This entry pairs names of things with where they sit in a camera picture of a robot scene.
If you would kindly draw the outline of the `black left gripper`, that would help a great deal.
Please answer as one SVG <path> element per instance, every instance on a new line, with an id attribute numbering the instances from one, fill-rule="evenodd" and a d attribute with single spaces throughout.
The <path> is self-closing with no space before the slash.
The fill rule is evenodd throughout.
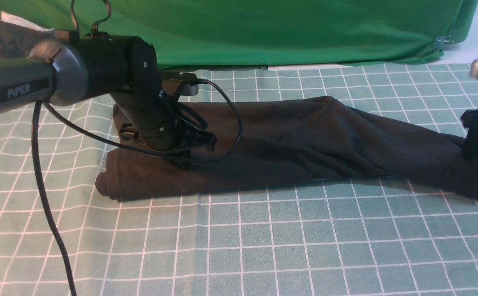
<path id="1" fill-rule="evenodd" d="M 215 150 L 215 135 L 195 127 L 183 116 L 179 104 L 133 90 L 113 92 L 111 97 L 116 103 L 113 116 L 121 140 L 155 152 Z"/>

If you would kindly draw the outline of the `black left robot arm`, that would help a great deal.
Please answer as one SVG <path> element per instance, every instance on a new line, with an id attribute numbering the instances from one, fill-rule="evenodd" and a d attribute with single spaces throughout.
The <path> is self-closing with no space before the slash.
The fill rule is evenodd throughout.
<path id="1" fill-rule="evenodd" d="M 41 101 L 70 106 L 110 94 L 128 122 L 124 141 L 160 153 L 214 150 L 215 135 L 191 108 L 169 95 L 152 45 L 136 36 L 44 40 L 26 58 L 0 60 L 0 114 Z"/>

